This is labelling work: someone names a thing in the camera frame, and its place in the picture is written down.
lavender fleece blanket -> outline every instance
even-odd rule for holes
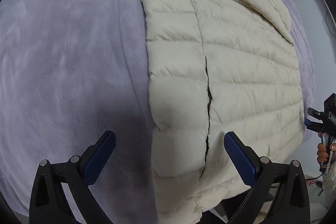
[[[282,1],[307,109],[315,100],[312,56],[294,3]],[[116,149],[90,189],[114,223],[156,223],[141,1],[2,0],[0,61],[0,190],[10,207],[28,215],[40,160],[67,161],[112,130]],[[84,223],[71,199],[70,206]]]

cable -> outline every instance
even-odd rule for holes
[[[316,178],[312,178],[312,179],[305,179],[305,181],[318,179],[318,178],[322,177],[322,175],[323,175],[323,174],[324,174],[324,172],[323,172],[322,174],[320,174],[320,175],[319,175],[318,177],[316,177]]]
[[[317,196],[320,196],[322,194],[322,192],[324,191],[324,189],[321,190],[321,192],[317,195]]]
[[[327,23],[327,15],[328,15],[328,11],[327,11],[327,13],[325,14],[325,23],[326,23],[326,25],[327,25],[327,27],[328,27],[329,32],[331,33],[331,35],[332,35],[333,37],[336,37],[336,36],[334,36],[334,34],[331,32],[331,30],[330,30],[330,28],[329,28],[329,26],[328,26],[328,23]]]

